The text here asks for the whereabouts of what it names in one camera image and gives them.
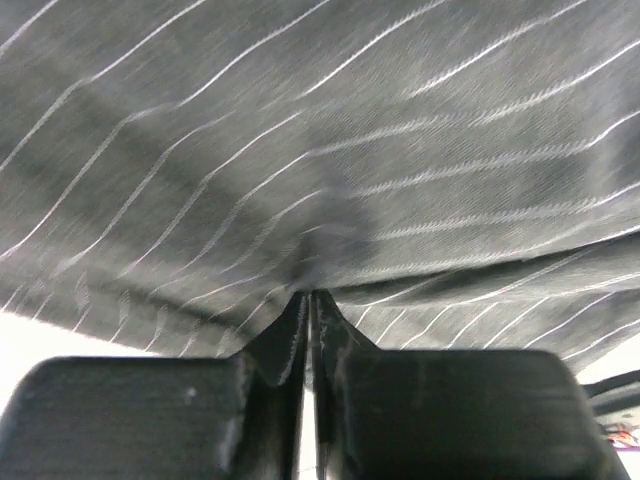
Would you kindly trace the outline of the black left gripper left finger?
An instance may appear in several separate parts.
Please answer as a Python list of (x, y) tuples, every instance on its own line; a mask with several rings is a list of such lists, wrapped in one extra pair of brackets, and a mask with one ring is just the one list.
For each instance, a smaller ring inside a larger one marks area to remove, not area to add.
[(1, 417), (5, 479), (293, 479), (308, 298), (225, 358), (67, 357)]

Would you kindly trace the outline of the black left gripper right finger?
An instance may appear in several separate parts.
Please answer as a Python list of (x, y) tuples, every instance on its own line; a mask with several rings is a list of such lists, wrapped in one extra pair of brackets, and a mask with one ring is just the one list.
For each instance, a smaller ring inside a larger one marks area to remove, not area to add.
[(389, 350), (310, 296), (322, 479), (624, 479), (586, 390), (539, 350)]

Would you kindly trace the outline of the dark pinstriped long sleeve shirt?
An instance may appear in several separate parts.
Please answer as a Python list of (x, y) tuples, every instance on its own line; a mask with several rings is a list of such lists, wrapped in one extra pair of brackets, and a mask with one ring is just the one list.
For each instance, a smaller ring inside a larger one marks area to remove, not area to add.
[(224, 354), (639, 332), (635, 1), (5, 1), (1, 311)]

